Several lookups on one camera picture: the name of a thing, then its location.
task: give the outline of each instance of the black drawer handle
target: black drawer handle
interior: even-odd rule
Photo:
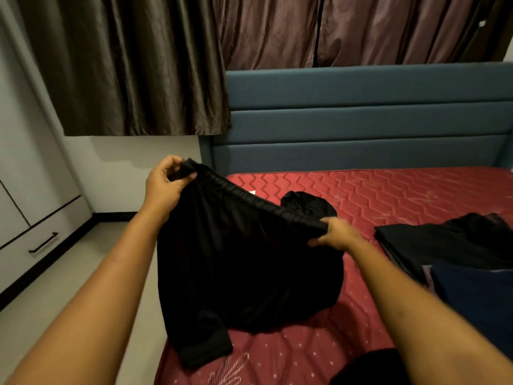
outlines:
[[[44,246],[45,244],[47,244],[50,240],[52,240],[53,238],[55,238],[57,235],[59,235],[59,233],[52,233],[52,236],[50,236],[47,240],[45,240],[44,242],[42,242],[39,246],[37,246],[34,250],[29,250],[29,253],[30,254],[34,254],[35,252],[38,252],[42,246]]]

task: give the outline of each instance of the mattress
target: mattress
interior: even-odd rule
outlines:
[[[498,213],[513,226],[513,173],[492,167],[232,174],[247,191],[279,204],[288,191],[321,196],[380,248],[377,225],[442,223],[465,213]],[[265,334],[230,330],[234,352],[195,372],[164,348],[155,384],[327,384],[364,352],[393,346],[360,272],[344,256],[337,303],[301,324]]]

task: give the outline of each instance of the hand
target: hand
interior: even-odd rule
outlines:
[[[168,170],[177,170],[183,159],[179,156],[168,155],[153,170],[146,179],[146,195],[141,210],[148,210],[161,217],[162,223],[167,221],[169,213],[176,207],[182,190],[196,178],[192,173],[181,180],[169,181]]]
[[[340,251],[350,252],[355,243],[365,240],[358,230],[346,220],[323,218],[321,221],[328,223],[328,233],[318,239],[310,239],[309,246],[331,246]]]

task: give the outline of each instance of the bed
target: bed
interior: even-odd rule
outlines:
[[[200,137],[203,163],[278,203],[324,197],[362,234],[383,224],[498,213],[513,226],[513,64],[229,72],[232,129]],[[337,303],[249,335],[195,372],[164,348],[155,384],[327,384],[363,352],[391,347],[355,264]]]

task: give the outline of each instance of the upholstered headboard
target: upholstered headboard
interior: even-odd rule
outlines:
[[[220,174],[513,166],[513,64],[228,72],[232,129],[200,137]]]

